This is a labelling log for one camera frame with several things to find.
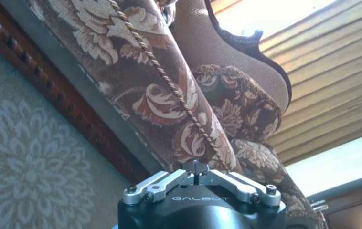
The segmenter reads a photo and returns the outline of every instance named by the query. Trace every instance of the metal mount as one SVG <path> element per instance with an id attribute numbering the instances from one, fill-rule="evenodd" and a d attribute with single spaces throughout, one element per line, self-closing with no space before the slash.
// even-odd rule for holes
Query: metal mount
<path id="1" fill-rule="evenodd" d="M 249 204 L 262 202 L 265 205 L 278 207 L 281 204 L 281 192 L 274 185 L 261 185 L 244 175 L 231 172 L 223 174 L 218 170 L 210 170 L 209 165 L 194 161 L 169 175 L 158 172 L 147 180 L 125 190 L 123 202 L 135 205 L 145 200 L 158 202 L 166 198 L 167 192 L 177 185 L 219 185 L 238 200 Z"/>

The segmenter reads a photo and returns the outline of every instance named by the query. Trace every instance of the dark wooden trim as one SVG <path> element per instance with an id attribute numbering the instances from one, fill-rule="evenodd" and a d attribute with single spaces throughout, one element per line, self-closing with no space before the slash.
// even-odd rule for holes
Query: dark wooden trim
<path id="1" fill-rule="evenodd" d="M 130 182 L 149 177 L 142 163 L 107 127 L 65 75 L 0 6 L 0 54 Z"/>

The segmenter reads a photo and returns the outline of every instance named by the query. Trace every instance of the decorative cord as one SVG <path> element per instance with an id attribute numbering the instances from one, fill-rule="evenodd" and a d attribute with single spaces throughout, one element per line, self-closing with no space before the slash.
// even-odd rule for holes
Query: decorative cord
<path id="1" fill-rule="evenodd" d="M 218 150 L 218 148 L 217 148 L 217 146 L 215 146 L 215 144 L 214 144 L 214 141 L 213 141 L 211 137 L 209 136 L 206 130 L 203 129 L 203 127 L 202 127 L 202 125 L 201 125 L 201 123 L 199 123 L 197 117 L 194 116 L 194 113 L 193 113 L 193 111 L 191 111 L 191 108 L 190 108 L 189 104 L 186 103 L 186 100 L 185 100 L 185 98 L 183 98 L 183 95 L 182 95 L 182 93 L 179 92 L 179 90 L 177 89 L 173 80 L 171 80 L 170 77 L 167 76 L 167 73 L 166 73 L 165 69 L 162 68 L 162 65 L 161 65 L 161 63 L 159 63 L 159 61 L 158 61 L 158 58 L 155 57 L 155 55 L 154 55 L 154 53 L 153 53 L 150 47 L 149 47 L 147 44 L 145 43 L 145 41 L 143 41 L 143 39 L 142 39 L 142 36 L 139 35 L 139 33 L 138 33 L 138 31 L 137 31 L 134 25 L 133 25 L 131 22 L 129 21 L 127 16 L 126 16 L 126 14 L 123 13 L 123 11 L 122 11 L 122 9 L 121 9 L 118 3 L 117 3 L 114 0 L 109 0 L 109 1 L 110 1 L 110 3 L 111 3 L 113 8 L 115 9 L 115 11 L 117 11 L 117 13 L 118 13 L 118 15 L 119 15 L 119 18 L 123 20 L 126 27 L 129 28 L 131 34 L 134 35 L 134 37 L 135 37 L 135 39 L 137 39 L 137 41 L 138 41 L 138 43 L 139 43 L 139 45 L 141 45 L 141 47 L 142 47 L 145 53 L 147 54 L 149 59 L 150 59 L 153 65 L 154 65 L 155 69 L 158 70 L 158 72 L 159 72 L 159 74 L 161 74 L 163 80 L 166 81 L 169 87 L 171 88 L 171 91 L 173 91 L 175 97 L 178 98 L 178 100 L 179 100 L 179 102 L 181 102 L 181 104 L 182 104 L 182 106 L 183 106 L 183 108 L 185 108 L 185 110 L 186 110 L 186 113 L 189 114 L 190 118 L 193 119 L 193 122 L 194 122 L 195 126 L 198 127 L 198 130 L 199 130 L 202 136 L 205 137 L 205 140 L 207 141 L 209 145 L 211 146 L 213 150 L 215 151 L 215 155 L 217 155 L 217 157 L 218 157 L 218 160 L 219 160 L 221 163 L 222 163 L 222 166 L 225 167 L 226 170 L 229 170 L 229 168 L 227 168 L 227 166 L 226 166 L 226 163 L 225 163 L 225 161 L 222 160 L 222 157 L 221 157 L 221 154 L 219 154 L 219 150 Z"/>

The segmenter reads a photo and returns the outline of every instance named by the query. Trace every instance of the bolt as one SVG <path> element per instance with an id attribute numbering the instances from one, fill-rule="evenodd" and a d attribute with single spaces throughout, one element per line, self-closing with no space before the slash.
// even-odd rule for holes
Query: bolt
<path id="1" fill-rule="evenodd" d="M 260 197 L 260 194 L 258 194 L 258 193 L 254 193 L 254 194 L 252 195 L 252 202 L 253 202 L 254 204 L 258 204 L 258 203 L 261 202 L 261 197 Z"/>
<path id="2" fill-rule="evenodd" d="M 145 195 L 145 201 L 147 203 L 151 203 L 154 201 L 154 194 L 153 192 L 147 192 L 146 195 Z"/>
<path id="3" fill-rule="evenodd" d="M 266 194 L 276 195 L 277 194 L 277 186 L 274 185 L 266 185 Z"/>
<path id="4" fill-rule="evenodd" d="M 130 186 L 127 187 L 126 192 L 127 192 L 127 193 L 134 193 L 137 190 L 138 190 L 138 186 L 137 186 L 137 185 L 130 185 Z"/>

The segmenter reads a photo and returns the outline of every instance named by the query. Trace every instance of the floral upholstery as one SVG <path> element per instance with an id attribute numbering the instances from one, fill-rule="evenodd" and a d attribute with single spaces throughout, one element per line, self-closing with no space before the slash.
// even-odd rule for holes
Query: floral upholstery
<path id="1" fill-rule="evenodd" d="M 178 50 L 158 7 L 150 1 L 122 1 L 130 23 L 153 50 L 163 70 L 198 119 L 203 138 L 159 71 L 107 0 L 30 0 L 39 19 L 87 70 L 97 87 L 130 122 L 163 167 L 199 158 L 219 170 L 240 165 L 223 128 Z"/>
<path id="2" fill-rule="evenodd" d="M 281 123 L 277 103 L 252 77 L 233 66 L 202 65 L 193 73 L 231 140 L 244 174 L 264 184 L 277 185 L 289 217 L 320 220 L 273 147 L 265 143 Z"/>
<path id="3" fill-rule="evenodd" d="M 281 124 L 281 109 L 258 83 L 233 66 L 202 65 L 194 76 L 230 139 L 262 142 Z"/>
<path id="4" fill-rule="evenodd" d="M 165 169 L 173 171 L 182 163 L 199 159 L 211 168 L 277 184 L 289 216 L 317 222 L 277 154 L 265 144 L 281 123 L 277 103 L 234 66 L 203 65 L 194 69 L 194 77 L 154 1 L 115 1 L 121 11 L 109 0 L 22 2 L 30 4 L 38 19 L 75 56 L 90 81 L 122 114 L 118 122 L 131 123 Z M 157 57 L 193 115 L 134 32 Z"/>

